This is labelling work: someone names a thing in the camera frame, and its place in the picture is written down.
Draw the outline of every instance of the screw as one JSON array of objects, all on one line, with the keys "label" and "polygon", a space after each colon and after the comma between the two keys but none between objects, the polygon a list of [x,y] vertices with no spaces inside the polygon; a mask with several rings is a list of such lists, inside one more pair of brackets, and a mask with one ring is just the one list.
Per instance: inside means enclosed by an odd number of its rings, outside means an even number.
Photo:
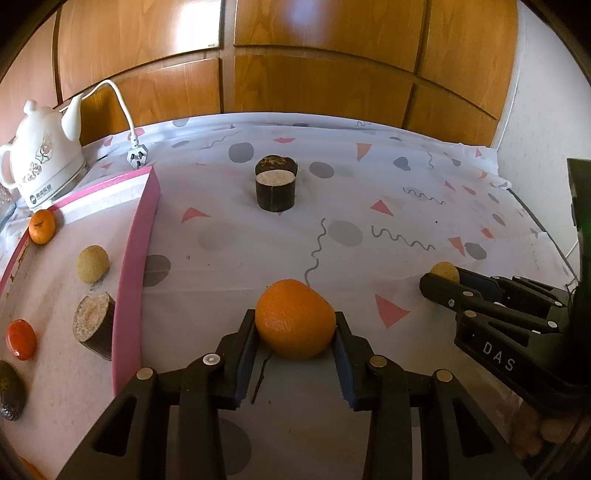
[{"label": "screw", "polygon": [[143,367],[138,370],[135,376],[138,377],[138,380],[147,380],[151,378],[153,374],[154,370],[148,367]]},{"label": "screw", "polygon": [[369,359],[369,363],[373,366],[373,367],[385,367],[386,364],[388,363],[388,360],[386,360],[386,357],[382,356],[382,355],[374,355],[372,358]]},{"label": "screw", "polygon": [[453,380],[453,375],[448,370],[437,370],[435,376],[440,382],[448,383]]},{"label": "screw", "polygon": [[217,365],[221,358],[217,353],[208,353],[203,357],[203,363],[206,365]]}]

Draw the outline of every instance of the pink tray rim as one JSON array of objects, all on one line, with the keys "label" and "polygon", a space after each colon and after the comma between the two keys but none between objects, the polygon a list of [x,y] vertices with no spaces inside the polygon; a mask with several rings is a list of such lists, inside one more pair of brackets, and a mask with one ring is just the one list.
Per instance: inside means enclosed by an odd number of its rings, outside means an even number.
[{"label": "pink tray rim", "polygon": [[[154,223],[156,205],[160,197],[160,184],[153,167],[143,167],[130,171],[112,179],[102,181],[85,189],[81,189],[49,207],[54,212],[91,193],[104,190],[118,183],[142,175],[147,175],[146,184],[139,198],[134,218],[125,245],[121,275],[115,300],[115,317],[113,319],[112,341],[112,379],[113,393],[116,395],[141,366],[141,293],[144,278],[145,259],[150,243],[150,233]],[[19,240],[2,279],[0,295],[4,292],[12,269],[17,263],[27,241],[30,239],[26,229]]]}]

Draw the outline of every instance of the kettle spout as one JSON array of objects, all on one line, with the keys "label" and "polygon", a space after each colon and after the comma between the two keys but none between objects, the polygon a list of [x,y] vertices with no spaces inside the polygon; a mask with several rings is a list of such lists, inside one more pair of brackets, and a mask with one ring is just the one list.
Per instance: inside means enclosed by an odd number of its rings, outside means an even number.
[{"label": "kettle spout", "polygon": [[80,102],[83,94],[72,97],[70,105],[68,105],[64,116],[61,117],[61,128],[64,131],[68,140],[73,142],[80,139],[80,130],[82,129],[82,121],[80,120]]}]

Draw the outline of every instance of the small round potato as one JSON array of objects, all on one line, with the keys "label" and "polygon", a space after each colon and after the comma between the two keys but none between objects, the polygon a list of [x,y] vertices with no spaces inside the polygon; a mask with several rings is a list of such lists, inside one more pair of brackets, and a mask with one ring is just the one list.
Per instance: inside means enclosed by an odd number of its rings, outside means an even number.
[{"label": "small round potato", "polygon": [[433,275],[438,275],[439,277],[451,280],[452,282],[460,283],[460,273],[458,272],[457,268],[449,262],[439,262],[433,265],[431,273]]},{"label": "small round potato", "polygon": [[109,256],[99,245],[86,247],[78,255],[76,270],[84,283],[94,283],[109,269]]}]

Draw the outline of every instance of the avocado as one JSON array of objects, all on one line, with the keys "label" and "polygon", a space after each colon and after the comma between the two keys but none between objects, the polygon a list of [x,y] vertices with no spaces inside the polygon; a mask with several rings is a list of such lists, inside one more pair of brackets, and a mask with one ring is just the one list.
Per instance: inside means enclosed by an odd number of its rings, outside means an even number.
[{"label": "avocado", "polygon": [[18,420],[27,403],[27,389],[11,364],[0,360],[0,415]]}]

